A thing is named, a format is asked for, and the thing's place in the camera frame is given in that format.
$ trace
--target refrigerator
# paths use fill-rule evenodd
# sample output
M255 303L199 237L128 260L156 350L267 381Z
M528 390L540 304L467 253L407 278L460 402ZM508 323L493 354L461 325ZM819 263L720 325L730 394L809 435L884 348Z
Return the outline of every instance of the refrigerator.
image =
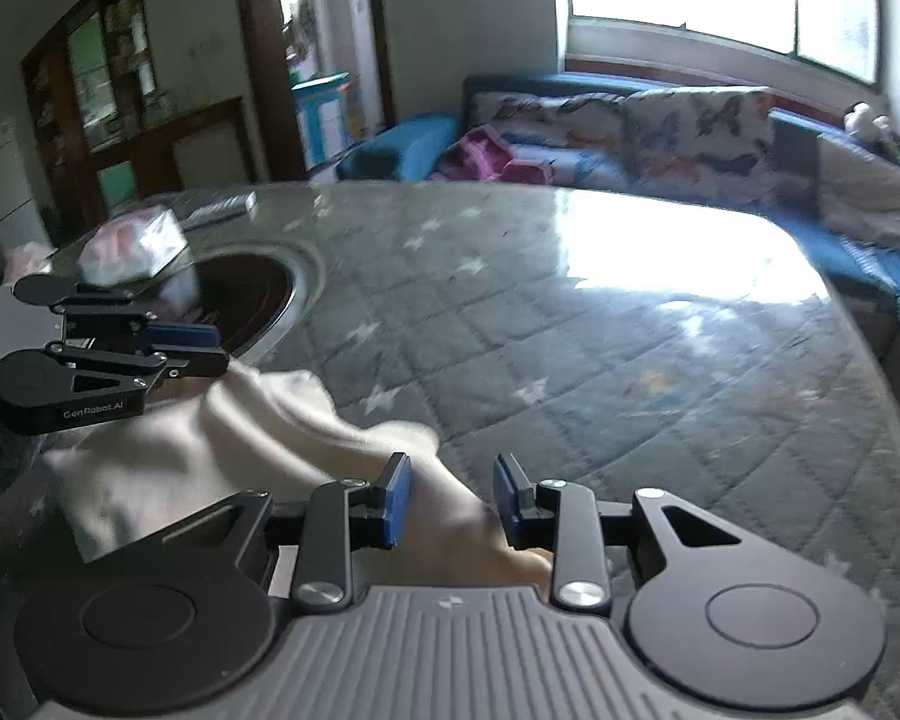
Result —
M47 230L26 176L13 122L0 124L0 251L7 255L26 242L50 246Z

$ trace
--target gray tablecloth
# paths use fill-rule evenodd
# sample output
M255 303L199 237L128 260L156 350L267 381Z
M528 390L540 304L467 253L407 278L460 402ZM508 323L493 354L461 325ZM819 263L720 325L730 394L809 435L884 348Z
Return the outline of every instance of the gray tablecloth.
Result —
M602 499L666 488L847 576L890 630L866 708L900 718L900 421L844 309L782 231L545 188L257 194L256 218L191 244L322 252L322 295L264 370L314 370L358 425L433 426L447 466L487 498L492 459L511 452L530 479ZM178 215L210 197L178 196ZM614 564L626 598L626 561Z

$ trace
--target stuffed toy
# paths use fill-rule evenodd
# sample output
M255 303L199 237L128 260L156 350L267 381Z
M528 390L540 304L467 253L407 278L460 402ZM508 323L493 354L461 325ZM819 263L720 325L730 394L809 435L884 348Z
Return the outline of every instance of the stuffed toy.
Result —
M877 116L874 107L859 103L844 117L847 135L873 151L895 160L900 153L900 136L893 131L890 117Z

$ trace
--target pink cloth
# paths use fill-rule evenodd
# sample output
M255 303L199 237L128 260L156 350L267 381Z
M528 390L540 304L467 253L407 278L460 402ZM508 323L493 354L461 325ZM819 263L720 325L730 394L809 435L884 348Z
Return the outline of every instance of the pink cloth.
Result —
M554 183L549 165L517 159L503 138L487 124L467 132L447 149L437 164L435 180L511 181L517 184Z

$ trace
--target door frame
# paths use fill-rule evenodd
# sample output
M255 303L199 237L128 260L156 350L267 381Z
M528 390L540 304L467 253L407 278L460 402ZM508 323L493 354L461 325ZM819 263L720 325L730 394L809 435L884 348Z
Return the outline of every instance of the door frame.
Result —
M296 123L296 104L283 46L283 10L280 0L238 0L244 32L247 71L260 122L266 163L271 180L302 181L307 177L303 141ZM389 50L383 0L370 0L373 45L377 55L377 76L384 125L396 124L394 87L391 83Z

